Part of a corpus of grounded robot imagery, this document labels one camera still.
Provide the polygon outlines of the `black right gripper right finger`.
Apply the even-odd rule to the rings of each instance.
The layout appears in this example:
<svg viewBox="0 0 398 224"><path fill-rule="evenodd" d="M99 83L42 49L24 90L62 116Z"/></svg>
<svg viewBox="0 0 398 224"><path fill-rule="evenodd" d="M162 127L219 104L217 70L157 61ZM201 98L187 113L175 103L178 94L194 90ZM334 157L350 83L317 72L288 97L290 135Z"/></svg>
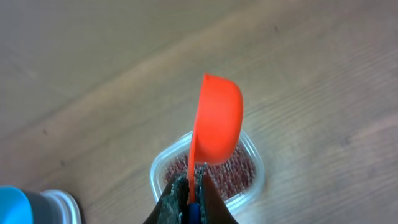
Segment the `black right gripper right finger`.
<svg viewBox="0 0 398 224"><path fill-rule="evenodd" d="M195 202L199 208L199 223L238 224L221 198L215 183L206 173L207 165L199 168L195 181Z"/></svg>

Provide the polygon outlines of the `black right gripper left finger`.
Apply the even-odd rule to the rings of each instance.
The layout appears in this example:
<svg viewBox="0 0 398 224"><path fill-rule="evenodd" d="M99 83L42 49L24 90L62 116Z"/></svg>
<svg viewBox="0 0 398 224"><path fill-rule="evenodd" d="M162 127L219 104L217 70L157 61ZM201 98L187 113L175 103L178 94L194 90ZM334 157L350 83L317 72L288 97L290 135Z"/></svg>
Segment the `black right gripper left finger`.
<svg viewBox="0 0 398 224"><path fill-rule="evenodd" d="M189 184L186 174L174 174L144 224L181 224L188 207Z"/></svg>

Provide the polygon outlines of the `red scoop blue handle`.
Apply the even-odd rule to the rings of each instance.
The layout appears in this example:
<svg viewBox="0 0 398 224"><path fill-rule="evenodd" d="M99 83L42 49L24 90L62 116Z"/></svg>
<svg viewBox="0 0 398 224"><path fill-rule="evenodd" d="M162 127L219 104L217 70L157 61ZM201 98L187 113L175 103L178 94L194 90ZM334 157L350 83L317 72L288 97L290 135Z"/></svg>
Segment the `red scoop blue handle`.
<svg viewBox="0 0 398 224"><path fill-rule="evenodd" d="M243 97L237 84L205 74L188 155L189 201L184 215L188 223L199 223L199 208L195 202L195 164L219 165L226 162L238 143L242 122Z"/></svg>

